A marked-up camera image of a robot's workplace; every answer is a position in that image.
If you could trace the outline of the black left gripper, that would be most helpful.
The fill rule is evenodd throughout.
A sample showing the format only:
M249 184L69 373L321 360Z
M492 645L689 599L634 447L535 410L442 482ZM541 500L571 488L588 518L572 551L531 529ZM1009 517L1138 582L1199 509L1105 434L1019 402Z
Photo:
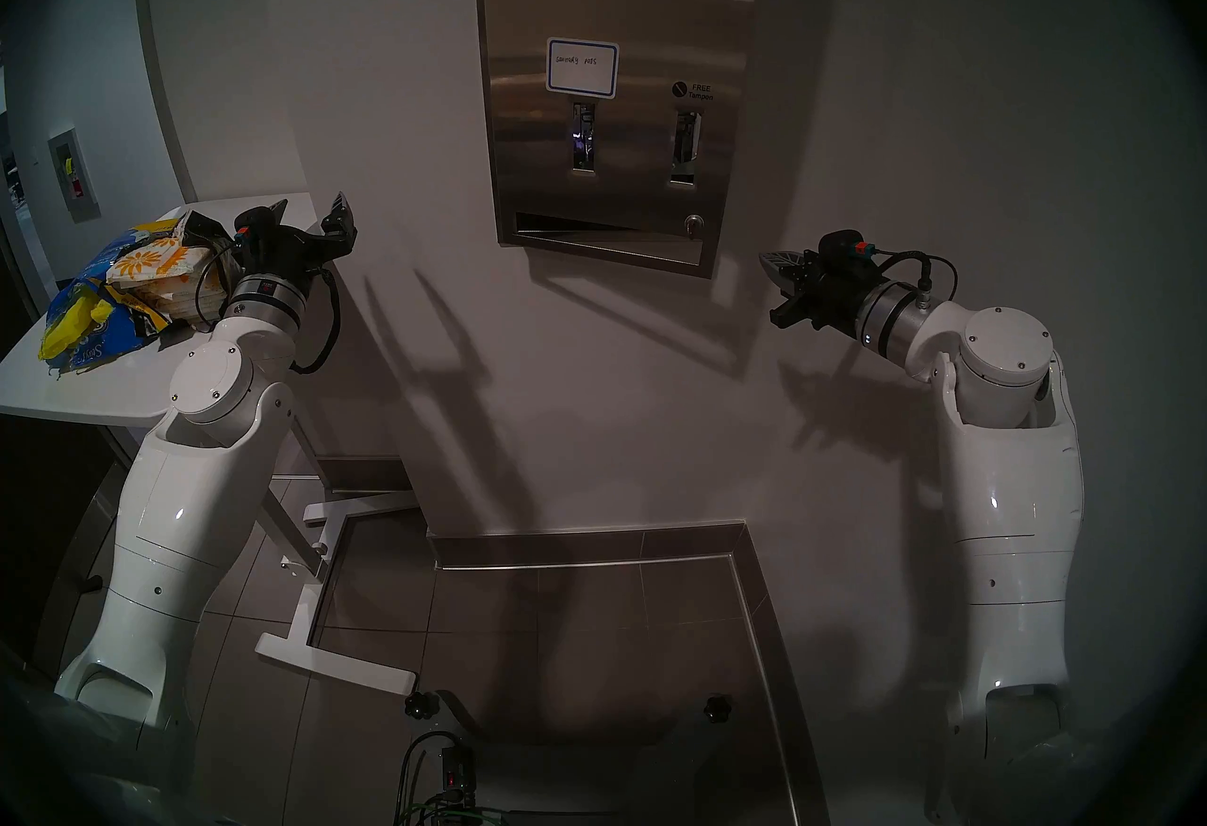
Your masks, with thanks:
M357 229L343 191L321 220L321 238L281 223L287 205L288 199L281 198L268 206L272 216L237 216L234 220L233 256L244 273L310 278L331 257L351 254Z

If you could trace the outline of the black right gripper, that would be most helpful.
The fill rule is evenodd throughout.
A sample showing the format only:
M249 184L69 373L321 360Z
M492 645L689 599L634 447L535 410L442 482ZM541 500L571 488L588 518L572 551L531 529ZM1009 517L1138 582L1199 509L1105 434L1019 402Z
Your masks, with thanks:
M776 250L759 254L760 268L770 281L795 281L795 296L785 297L769 312L776 328L812 322L814 328L835 328L857 336L857 318L868 295L884 283L874 261L841 256L828 260L821 254Z

